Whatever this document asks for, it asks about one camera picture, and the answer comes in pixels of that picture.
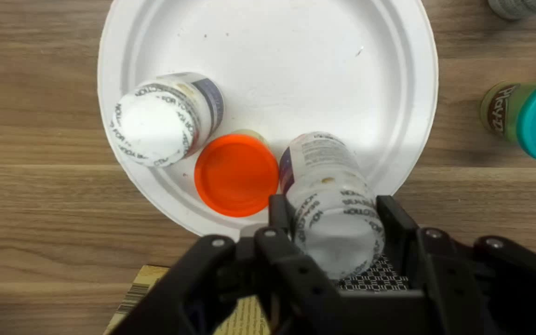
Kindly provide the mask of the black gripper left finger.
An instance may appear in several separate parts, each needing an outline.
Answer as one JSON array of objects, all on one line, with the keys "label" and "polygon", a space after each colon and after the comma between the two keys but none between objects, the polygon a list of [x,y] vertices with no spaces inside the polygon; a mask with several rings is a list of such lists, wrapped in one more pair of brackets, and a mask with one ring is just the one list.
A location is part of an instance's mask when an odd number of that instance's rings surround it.
[{"label": "black gripper left finger", "polygon": [[287,237],[292,237],[294,233],[292,209],[287,198],[281,194],[270,198],[268,226],[272,229],[283,231]]}]

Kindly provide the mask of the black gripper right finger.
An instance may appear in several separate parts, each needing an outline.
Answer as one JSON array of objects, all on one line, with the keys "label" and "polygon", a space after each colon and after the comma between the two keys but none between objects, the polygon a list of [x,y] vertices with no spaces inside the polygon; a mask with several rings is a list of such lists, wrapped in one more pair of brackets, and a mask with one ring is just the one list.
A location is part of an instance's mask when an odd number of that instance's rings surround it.
[{"label": "black gripper right finger", "polygon": [[378,196],[376,211],[386,229],[386,257],[399,274],[412,274],[417,265],[417,224],[393,196]]}]

